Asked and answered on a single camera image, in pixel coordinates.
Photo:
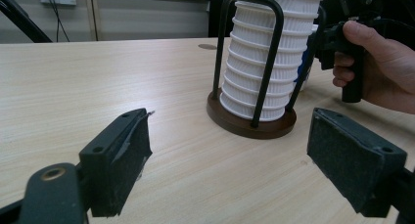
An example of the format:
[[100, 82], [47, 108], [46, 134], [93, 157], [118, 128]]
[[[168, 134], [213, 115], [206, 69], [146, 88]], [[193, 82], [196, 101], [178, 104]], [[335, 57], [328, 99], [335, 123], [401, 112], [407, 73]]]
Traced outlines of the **stack of white paper cups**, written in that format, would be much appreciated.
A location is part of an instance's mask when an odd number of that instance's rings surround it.
[[283, 19], [276, 18], [267, 6], [245, 1], [236, 3], [232, 19], [220, 103], [245, 119], [254, 116], [274, 26], [278, 22], [283, 29], [259, 119], [273, 121], [285, 113], [322, 0], [274, 1], [282, 8]]

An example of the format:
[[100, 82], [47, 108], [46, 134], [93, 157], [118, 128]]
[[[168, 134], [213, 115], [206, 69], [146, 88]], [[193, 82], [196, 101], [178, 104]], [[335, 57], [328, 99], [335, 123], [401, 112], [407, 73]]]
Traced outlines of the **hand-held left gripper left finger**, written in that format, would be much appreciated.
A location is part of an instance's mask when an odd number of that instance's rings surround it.
[[146, 109], [123, 113], [79, 153], [94, 217], [120, 215], [152, 155], [150, 115]]

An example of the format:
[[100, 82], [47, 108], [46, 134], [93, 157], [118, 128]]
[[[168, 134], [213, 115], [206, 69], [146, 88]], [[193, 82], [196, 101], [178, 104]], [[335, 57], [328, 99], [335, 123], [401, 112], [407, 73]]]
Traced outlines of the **black stand leg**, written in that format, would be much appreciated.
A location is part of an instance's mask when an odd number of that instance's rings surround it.
[[0, 11], [32, 42], [52, 42], [15, 0], [0, 0]]

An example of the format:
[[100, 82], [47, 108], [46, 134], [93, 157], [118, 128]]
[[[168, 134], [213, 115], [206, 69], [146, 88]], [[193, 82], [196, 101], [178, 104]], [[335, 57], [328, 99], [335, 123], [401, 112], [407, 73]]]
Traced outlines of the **white cup with blue print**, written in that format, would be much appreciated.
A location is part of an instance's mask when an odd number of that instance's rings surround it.
[[312, 26], [312, 33], [309, 35], [307, 39], [307, 49], [303, 52], [301, 57], [301, 65], [298, 67], [298, 78], [294, 81], [294, 86], [297, 86], [297, 83], [300, 79], [300, 76], [304, 70], [311, 67], [313, 62], [313, 55], [311, 54], [311, 47], [314, 43], [314, 39], [316, 36], [316, 32], [318, 29], [318, 25], [314, 24]]

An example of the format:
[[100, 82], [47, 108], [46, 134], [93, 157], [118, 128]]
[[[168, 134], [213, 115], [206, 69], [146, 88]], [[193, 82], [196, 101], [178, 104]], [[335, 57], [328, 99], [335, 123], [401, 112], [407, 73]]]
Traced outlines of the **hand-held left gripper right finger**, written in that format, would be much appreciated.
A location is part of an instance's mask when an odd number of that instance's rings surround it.
[[316, 108], [307, 154], [355, 212], [386, 217], [391, 207], [408, 216], [407, 153], [349, 117]]

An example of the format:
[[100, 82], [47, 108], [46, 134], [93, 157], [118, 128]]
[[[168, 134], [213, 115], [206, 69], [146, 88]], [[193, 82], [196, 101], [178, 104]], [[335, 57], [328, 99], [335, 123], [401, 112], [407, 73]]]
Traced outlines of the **black wire cup holder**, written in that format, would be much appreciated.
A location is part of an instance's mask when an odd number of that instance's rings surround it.
[[207, 97], [207, 113], [220, 127], [237, 135], [255, 139], [273, 139], [282, 137], [293, 129], [297, 120], [297, 115], [294, 111], [294, 103], [297, 99], [298, 92], [301, 89], [303, 80], [307, 77], [307, 69], [302, 72], [297, 86], [294, 86], [289, 103], [285, 106], [285, 113], [282, 117], [273, 121], [261, 121], [259, 118], [262, 112], [268, 83], [283, 29], [283, 25], [281, 23], [278, 22], [274, 26], [271, 46], [254, 109], [254, 116], [250, 119], [239, 117], [226, 110], [220, 103], [222, 83], [224, 82], [224, 73], [226, 70], [226, 61], [229, 56], [228, 47], [231, 41], [230, 32], [233, 30], [232, 19], [235, 16], [236, 3], [238, 1], [252, 2], [267, 6], [272, 9], [276, 18], [284, 18], [282, 8], [274, 0], [223, 0], [220, 12], [213, 85], [212, 91]]

